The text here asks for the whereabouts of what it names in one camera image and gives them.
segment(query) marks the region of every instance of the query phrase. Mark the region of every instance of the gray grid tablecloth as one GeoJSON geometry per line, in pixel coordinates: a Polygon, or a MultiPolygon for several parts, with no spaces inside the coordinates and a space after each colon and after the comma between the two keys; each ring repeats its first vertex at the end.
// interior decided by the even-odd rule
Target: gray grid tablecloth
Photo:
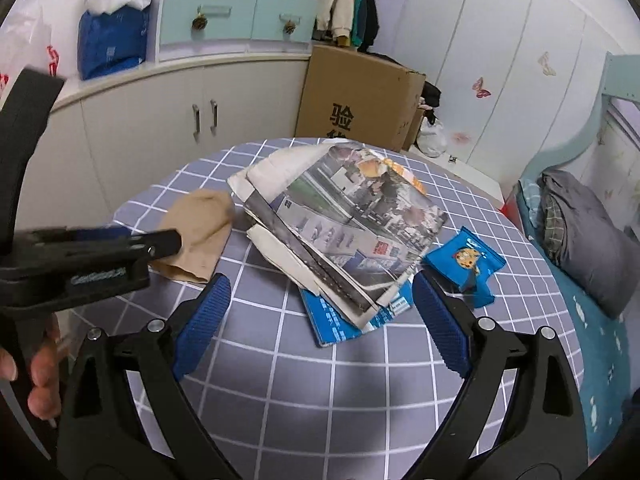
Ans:
{"type": "MultiPolygon", "coordinates": [[[[284,146],[317,139],[277,139],[223,150],[188,164],[124,204],[114,216],[134,231],[155,229],[180,195],[199,187],[228,190],[236,171],[284,146]]],[[[559,334],[575,378],[584,373],[574,326],[545,261],[483,197],[423,162],[379,150],[408,166],[430,198],[450,215],[442,244],[467,226],[503,254],[507,266],[490,279],[495,303],[476,310],[507,330],[559,334]]],[[[234,230],[216,270],[233,287],[232,305],[200,367],[182,387],[204,427],[246,479],[397,479],[444,419],[462,380],[447,369],[412,309],[382,330],[320,349],[299,291],[249,243],[237,205],[234,230]]],[[[152,286],[78,308],[74,329],[136,332],[167,318],[200,287],[152,275],[152,286]]],[[[506,372],[476,446],[493,445],[513,387],[506,372]]],[[[153,446],[168,449],[138,374],[130,374],[138,411],[153,446]]]]}

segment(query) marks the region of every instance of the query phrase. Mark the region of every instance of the cardboard box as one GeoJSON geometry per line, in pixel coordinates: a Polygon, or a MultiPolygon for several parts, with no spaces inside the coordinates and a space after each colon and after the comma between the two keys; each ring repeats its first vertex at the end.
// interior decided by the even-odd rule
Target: cardboard box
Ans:
{"type": "Polygon", "coordinates": [[[422,126],[422,119],[424,118],[424,110],[421,108],[417,108],[414,114],[414,119],[411,121],[411,125],[407,130],[406,137],[404,138],[404,144],[402,145],[403,150],[408,150],[412,144],[415,142],[415,139],[418,138],[418,134],[420,133],[420,126],[422,126]]]}
{"type": "Polygon", "coordinates": [[[346,137],[398,152],[425,78],[375,56],[315,46],[296,137],[346,137]]]}

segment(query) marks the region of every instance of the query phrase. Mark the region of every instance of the human hand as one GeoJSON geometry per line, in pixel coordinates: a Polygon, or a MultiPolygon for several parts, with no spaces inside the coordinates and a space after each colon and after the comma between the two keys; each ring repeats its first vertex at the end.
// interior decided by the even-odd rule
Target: human hand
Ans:
{"type": "MultiPolygon", "coordinates": [[[[58,363],[63,354],[56,345],[59,339],[58,319],[52,314],[47,322],[46,337],[29,366],[33,389],[27,404],[31,413],[42,420],[58,416],[62,409],[58,363]]],[[[4,348],[0,348],[0,379],[15,381],[17,378],[18,368],[14,358],[4,348]]]]}

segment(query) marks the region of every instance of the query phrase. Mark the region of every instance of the blue bag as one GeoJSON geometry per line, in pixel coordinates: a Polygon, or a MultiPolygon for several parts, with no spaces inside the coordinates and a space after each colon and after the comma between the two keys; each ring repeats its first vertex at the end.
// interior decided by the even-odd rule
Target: blue bag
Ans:
{"type": "Polygon", "coordinates": [[[146,59],[149,8],[121,7],[113,14],[80,18],[78,72],[86,80],[138,66],[146,59]]]}
{"type": "Polygon", "coordinates": [[[475,308],[494,302],[486,281],[507,264],[466,227],[442,247],[428,253],[423,261],[455,284],[460,292],[472,290],[475,308]]]}

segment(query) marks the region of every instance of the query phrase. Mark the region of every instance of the light blue drawer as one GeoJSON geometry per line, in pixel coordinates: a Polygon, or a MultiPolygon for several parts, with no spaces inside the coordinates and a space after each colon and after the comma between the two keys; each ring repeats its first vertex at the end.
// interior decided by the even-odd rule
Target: light blue drawer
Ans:
{"type": "Polygon", "coordinates": [[[203,40],[248,40],[254,22],[256,0],[162,0],[160,45],[203,40]],[[208,23],[193,30],[198,7],[208,23]]]}
{"type": "Polygon", "coordinates": [[[252,40],[310,41],[316,20],[316,0],[258,0],[252,40]],[[284,32],[291,20],[293,34],[284,32]]]}

